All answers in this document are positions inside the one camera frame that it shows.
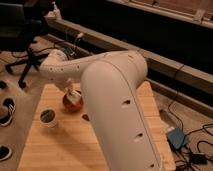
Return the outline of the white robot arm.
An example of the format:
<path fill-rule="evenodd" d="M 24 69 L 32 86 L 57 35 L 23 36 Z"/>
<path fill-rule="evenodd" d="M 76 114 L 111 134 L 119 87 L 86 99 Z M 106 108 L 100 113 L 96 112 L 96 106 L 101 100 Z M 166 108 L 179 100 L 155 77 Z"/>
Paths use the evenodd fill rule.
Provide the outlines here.
<path fill-rule="evenodd" d="M 70 81 L 80 85 L 110 171 L 165 171 L 137 95 L 147 71 L 145 58 L 135 50 L 74 60 L 53 50 L 40 66 L 42 76 L 60 88 Z"/>

